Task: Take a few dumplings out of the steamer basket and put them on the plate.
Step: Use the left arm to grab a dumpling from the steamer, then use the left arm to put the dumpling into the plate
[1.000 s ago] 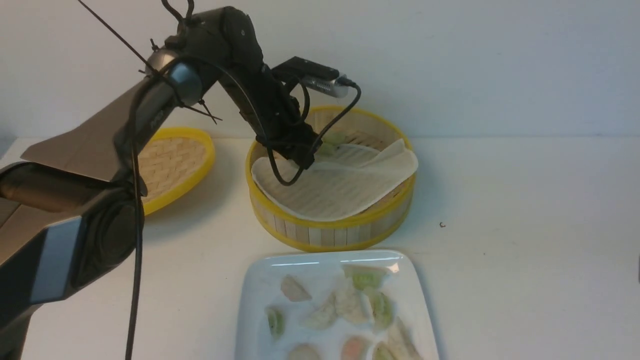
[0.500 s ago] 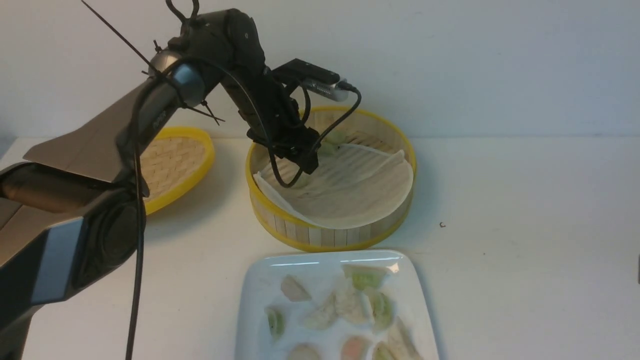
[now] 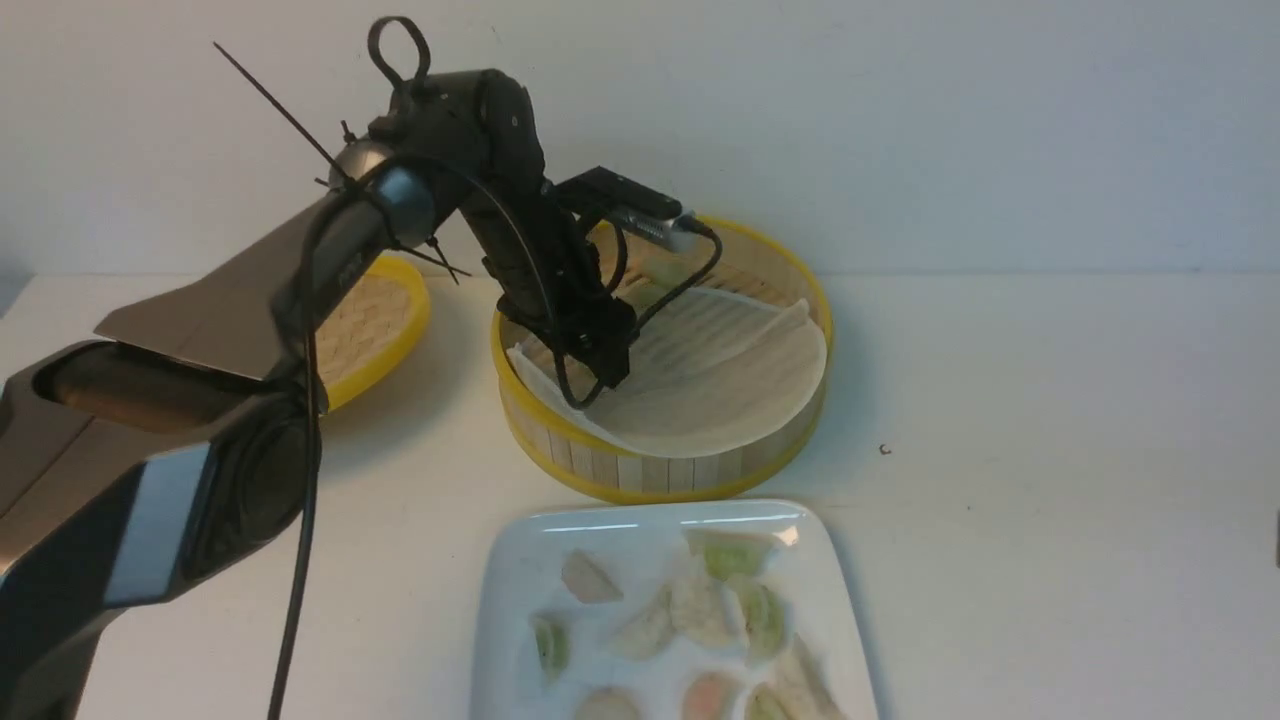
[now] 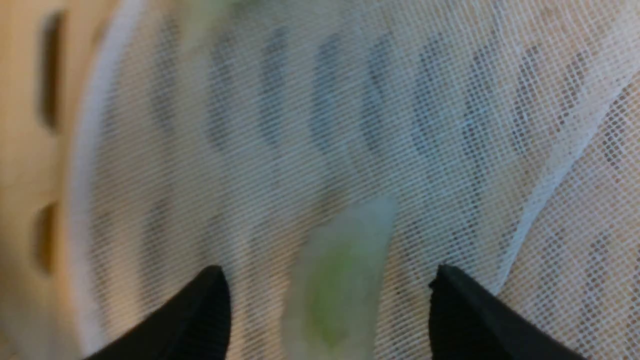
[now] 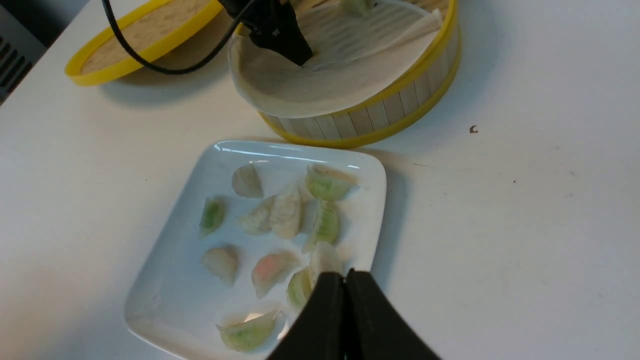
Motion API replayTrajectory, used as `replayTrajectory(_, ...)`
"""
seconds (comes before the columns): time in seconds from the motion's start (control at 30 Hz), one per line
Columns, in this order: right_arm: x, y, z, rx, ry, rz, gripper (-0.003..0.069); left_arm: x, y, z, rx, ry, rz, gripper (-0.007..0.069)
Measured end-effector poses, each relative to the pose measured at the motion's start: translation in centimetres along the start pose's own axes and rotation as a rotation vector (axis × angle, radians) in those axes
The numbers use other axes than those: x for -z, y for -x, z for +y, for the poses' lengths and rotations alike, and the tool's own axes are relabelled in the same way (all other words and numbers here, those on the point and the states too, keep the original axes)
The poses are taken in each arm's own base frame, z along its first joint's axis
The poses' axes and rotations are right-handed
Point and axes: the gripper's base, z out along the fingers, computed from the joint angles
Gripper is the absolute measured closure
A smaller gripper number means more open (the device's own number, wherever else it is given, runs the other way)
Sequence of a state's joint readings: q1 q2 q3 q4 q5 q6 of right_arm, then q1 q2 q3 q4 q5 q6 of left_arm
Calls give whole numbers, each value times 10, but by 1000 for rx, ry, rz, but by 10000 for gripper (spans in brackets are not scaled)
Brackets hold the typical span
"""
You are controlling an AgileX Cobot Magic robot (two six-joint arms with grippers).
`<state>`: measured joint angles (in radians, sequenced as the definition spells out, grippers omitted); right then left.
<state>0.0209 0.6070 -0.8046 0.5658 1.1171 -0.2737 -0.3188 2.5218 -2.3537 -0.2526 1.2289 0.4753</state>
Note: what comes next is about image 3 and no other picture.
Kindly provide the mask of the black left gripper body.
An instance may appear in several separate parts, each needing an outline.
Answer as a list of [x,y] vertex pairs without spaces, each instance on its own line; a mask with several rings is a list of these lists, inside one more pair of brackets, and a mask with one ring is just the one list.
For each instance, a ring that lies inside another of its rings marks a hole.
[[494,179],[463,201],[462,217],[502,288],[499,311],[603,386],[620,384],[637,314],[607,288],[598,250],[556,187],[522,191]]

